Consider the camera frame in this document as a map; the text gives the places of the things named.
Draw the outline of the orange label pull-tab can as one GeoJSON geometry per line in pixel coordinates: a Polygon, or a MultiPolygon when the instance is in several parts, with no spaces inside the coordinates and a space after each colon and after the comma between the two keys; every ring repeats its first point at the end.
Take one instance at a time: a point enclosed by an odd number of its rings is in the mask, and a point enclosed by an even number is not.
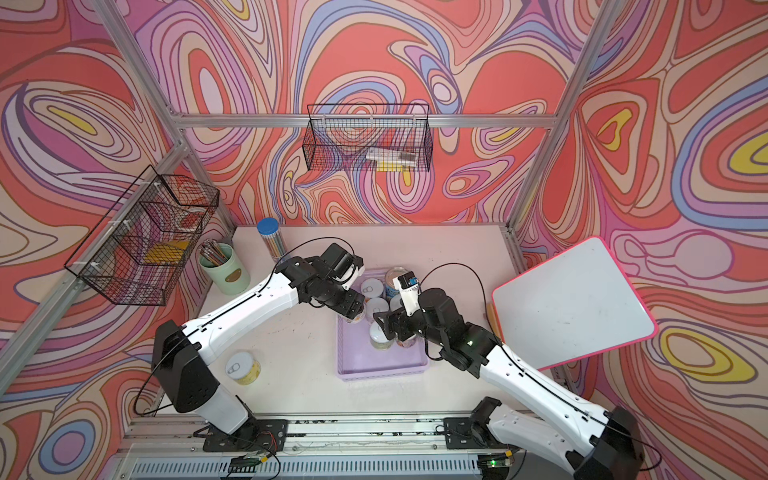
{"type": "Polygon", "coordinates": [[[385,287],[383,282],[378,278],[367,278],[362,281],[360,292],[364,295],[366,300],[383,298],[385,296],[385,287]]]}

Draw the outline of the large blue label can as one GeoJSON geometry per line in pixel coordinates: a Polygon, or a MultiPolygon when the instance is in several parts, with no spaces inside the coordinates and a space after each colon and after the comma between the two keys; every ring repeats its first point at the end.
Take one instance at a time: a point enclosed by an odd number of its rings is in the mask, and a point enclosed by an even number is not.
{"type": "Polygon", "coordinates": [[[388,299],[391,299],[399,294],[397,279],[407,272],[408,270],[401,266],[392,267],[386,272],[384,286],[386,297],[388,299]]]}

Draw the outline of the purple plastic perforated basket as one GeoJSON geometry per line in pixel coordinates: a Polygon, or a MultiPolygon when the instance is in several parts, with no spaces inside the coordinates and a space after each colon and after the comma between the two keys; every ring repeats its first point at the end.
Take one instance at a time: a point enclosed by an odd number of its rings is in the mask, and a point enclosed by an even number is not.
{"type": "Polygon", "coordinates": [[[343,316],[336,322],[336,371],[344,381],[417,374],[426,370],[428,359],[421,338],[410,347],[393,343],[377,349],[370,342],[370,323],[363,317],[349,323],[343,316]]]}

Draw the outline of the silver pull-tab can front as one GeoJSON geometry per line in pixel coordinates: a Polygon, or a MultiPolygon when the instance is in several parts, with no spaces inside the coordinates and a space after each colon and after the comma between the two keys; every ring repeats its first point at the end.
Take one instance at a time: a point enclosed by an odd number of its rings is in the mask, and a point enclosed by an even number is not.
{"type": "Polygon", "coordinates": [[[360,323],[364,318],[365,318],[365,312],[362,311],[359,314],[357,314],[356,316],[354,316],[353,318],[348,319],[347,322],[349,324],[357,324],[357,323],[360,323]]]}

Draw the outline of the can with white plastic lid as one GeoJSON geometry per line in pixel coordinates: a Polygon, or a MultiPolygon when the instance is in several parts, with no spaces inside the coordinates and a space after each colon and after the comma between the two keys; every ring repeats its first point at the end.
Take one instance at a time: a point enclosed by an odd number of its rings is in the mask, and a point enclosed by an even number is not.
{"type": "Polygon", "coordinates": [[[417,338],[415,336],[408,338],[406,340],[398,340],[397,344],[402,348],[410,348],[412,347],[417,341],[417,338]]]}

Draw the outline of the orange can plastic lid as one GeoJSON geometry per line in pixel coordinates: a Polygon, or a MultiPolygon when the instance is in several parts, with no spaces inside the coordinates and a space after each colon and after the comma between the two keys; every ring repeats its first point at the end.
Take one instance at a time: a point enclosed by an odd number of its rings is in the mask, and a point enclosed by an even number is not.
{"type": "Polygon", "coordinates": [[[395,295],[392,297],[389,301],[389,307],[391,311],[396,311],[403,307],[402,297],[400,295],[395,295]]]}

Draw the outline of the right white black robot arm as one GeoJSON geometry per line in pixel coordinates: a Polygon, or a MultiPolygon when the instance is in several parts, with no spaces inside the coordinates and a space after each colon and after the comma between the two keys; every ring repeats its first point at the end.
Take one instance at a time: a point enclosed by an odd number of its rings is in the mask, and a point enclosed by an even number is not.
{"type": "Polygon", "coordinates": [[[440,346],[445,362],[529,409],[523,415],[494,398],[482,401],[478,437],[531,452],[575,479],[637,478],[644,451],[633,414],[621,407],[608,411],[558,385],[490,330],[466,322],[442,289],[401,298],[401,308],[374,316],[387,338],[422,337],[440,346]]]}

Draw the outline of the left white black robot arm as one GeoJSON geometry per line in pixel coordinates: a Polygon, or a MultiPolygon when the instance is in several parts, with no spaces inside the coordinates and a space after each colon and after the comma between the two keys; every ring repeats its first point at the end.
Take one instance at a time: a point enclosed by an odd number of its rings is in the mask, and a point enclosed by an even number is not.
{"type": "Polygon", "coordinates": [[[365,271],[351,247],[331,244],[316,256],[282,257],[255,287],[225,305],[178,325],[167,321],[154,336],[151,375],[173,410],[195,414],[234,434],[252,414],[211,369],[219,358],[259,327],[300,304],[315,304],[347,319],[364,310],[353,283],[365,271]]]}

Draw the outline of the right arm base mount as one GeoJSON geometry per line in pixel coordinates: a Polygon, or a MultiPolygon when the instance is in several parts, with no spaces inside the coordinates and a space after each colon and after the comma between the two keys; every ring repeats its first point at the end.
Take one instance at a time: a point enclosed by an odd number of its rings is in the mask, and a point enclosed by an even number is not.
{"type": "Polygon", "coordinates": [[[516,452],[519,447],[501,442],[491,433],[490,416],[502,402],[486,396],[464,417],[444,417],[441,429],[437,432],[445,439],[448,450],[511,450],[516,452]]]}

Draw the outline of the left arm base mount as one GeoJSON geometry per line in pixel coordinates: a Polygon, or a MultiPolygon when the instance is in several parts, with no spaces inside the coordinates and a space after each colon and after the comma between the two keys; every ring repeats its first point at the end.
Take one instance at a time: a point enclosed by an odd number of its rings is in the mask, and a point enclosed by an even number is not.
{"type": "Polygon", "coordinates": [[[250,416],[234,433],[209,426],[203,436],[205,452],[281,452],[287,439],[287,419],[250,416]]]}

